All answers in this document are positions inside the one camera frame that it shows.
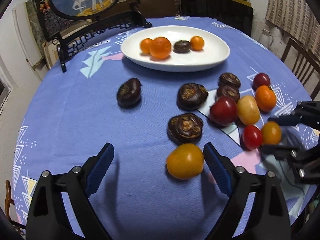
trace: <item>orange fruit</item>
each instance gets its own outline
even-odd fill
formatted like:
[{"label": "orange fruit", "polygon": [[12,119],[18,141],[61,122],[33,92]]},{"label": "orange fruit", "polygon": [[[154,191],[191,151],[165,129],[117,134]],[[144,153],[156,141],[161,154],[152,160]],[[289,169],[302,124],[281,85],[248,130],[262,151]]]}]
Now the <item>orange fruit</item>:
[{"label": "orange fruit", "polygon": [[140,43],[140,49],[143,53],[150,53],[150,44],[153,40],[152,39],[144,39]]},{"label": "orange fruit", "polygon": [[263,144],[277,145],[281,141],[281,128],[276,122],[267,122],[261,133]]},{"label": "orange fruit", "polygon": [[200,36],[192,37],[190,43],[193,50],[202,50],[204,46],[204,40]]},{"label": "orange fruit", "polygon": [[170,55],[171,43],[165,37],[154,39],[150,44],[150,54],[158,59],[164,59]]},{"label": "orange fruit", "polygon": [[260,110],[270,112],[277,103],[276,94],[268,86],[260,86],[256,90],[255,99]]},{"label": "orange fruit", "polygon": [[166,160],[168,172],[177,179],[191,179],[198,176],[204,166],[201,149],[192,143],[178,146]]}]

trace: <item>wooden chair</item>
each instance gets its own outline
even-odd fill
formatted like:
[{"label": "wooden chair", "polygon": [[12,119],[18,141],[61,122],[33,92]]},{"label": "wooden chair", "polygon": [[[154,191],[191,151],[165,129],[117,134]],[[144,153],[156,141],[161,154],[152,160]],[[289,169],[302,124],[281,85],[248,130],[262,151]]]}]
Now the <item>wooden chair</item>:
[{"label": "wooden chair", "polygon": [[[282,55],[282,62],[286,60],[291,47],[294,47],[298,51],[298,56],[294,63],[292,73],[298,78],[301,84],[305,86],[314,71],[320,75],[320,66],[308,52],[306,52],[294,39],[291,38],[289,39],[287,47]],[[315,99],[319,91],[320,80],[310,95],[312,100]]]},{"label": "wooden chair", "polygon": [[26,226],[13,221],[10,218],[10,205],[14,205],[14,200],[11,198],[11,185],[10,181],[6,180],[5,181],[5,188],[6,188],[6,196],[5,196],[5,201],[4,201],[4,213],[5,216],[8,218],[9,222],[13,225],[13,227],[17,230],[17,232],[24,236],[24,232],[21,229],[26,229]]}]

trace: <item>blue gripper pad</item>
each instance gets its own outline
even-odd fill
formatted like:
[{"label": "blue gripper pad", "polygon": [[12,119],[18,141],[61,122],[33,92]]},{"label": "blue gripper pad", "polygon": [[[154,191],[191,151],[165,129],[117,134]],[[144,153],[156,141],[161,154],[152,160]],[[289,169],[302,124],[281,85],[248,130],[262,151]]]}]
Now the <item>blue gripper pad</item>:
[{"label": "blue gripper pad", "polygon": [[106,174],[113,157],[115,155],[115,150],[112,144],[103,149],[99,154],[99,159],[97,160],[95,166],[91,169],[90,173],[87,175],[85,192],[87,197],[90,197],[91,194],[97,192],[100,183]]},{"label": "blue gripper pad", "polygon": [[232,194],[231,176],[220,160],[221,158],[227,157],[220,156],[211,143],[207,143],[204,146],[203,154],[204,160],[207,163],[215,181],[217,182],[220,191],[230,197]]}]

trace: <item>blue tablecloth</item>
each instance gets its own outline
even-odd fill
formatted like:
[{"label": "blue tablecloth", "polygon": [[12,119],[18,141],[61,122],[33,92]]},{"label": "blue tablecloth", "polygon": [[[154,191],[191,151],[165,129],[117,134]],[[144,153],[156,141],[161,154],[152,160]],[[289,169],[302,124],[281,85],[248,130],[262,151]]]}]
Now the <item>blue tablecloth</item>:
[{"label": "blue tablecloth", "polygon": [[[217,88],[223,72],[241,80],[241,95],[251,94],[252,80],[267,73],[277,95],[273,114],[289,113],[297,101],[310,100],[291,71],[262,45],[242,32],[210,18],[169,17],[151,19],[153,26],[184,25],[207,30],[230,47],[230,57],[221,65],[197,73],[166,73],[143,68],[123,58],[121,43],[136,28],[123,33],[107,32],[104,41],[77,54],[62,73],[57,63],[46,75],[25,115],[19,132],[13,166],[13,188],[19,221],[26,223],[36,180],[44,170],[68,172],[96,155],[106,142],[115,148],[115,158],[90,202],[101,222],[118,239],[202,240],[209,233],[226,202],[210,179],[208,167],[198,177],[172,181],[165,174],[165,160],[175,149],[167,138],[168,120],[183,113],[176,106],[179,87],[196,82],[208,90]],[[129,78],[142,83],[142,102],[133,109],[120,109],[116,101],[119,86]],[[257,152],[243,152],[230,137],[204,120],[198,145],[212,142],[217,150],[248,171],[264,174],[274,170],[293,222],[315,188],[294,185],[286,163],[274,157],[260,159]],[[268,115],[263,115],[261,128]],[[283,143],[306,148],[316,145],[314,131],[304,125],[286,129]],[[63,195],[74,231],[82,234]],[[252,206],[250,194],[236,235],[244,230]]]}]

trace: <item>white plate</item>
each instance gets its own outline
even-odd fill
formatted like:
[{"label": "white plate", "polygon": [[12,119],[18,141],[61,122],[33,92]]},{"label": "white plate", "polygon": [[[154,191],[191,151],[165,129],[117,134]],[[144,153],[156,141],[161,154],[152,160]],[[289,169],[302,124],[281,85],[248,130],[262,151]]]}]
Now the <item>white plate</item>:
[{"label": "white plate", "polygon": [[[140,42],[145,38],[154,39],[166,37],[173,45],[179,40],[187,40],[193,36],[204,39],[204,48],[201,51],[188,53],[175,53],[171,51],[165,60],[152,60],[151,55],[144,55],[140,50]],[[148,28],[128,37],[121,45],[122,53],[133,62],[143,67],[170,71],[170,72],[193,72],[212,68],[230,55],[229,46],[218,36],[204,30],[187,26],[161,26]]]}]

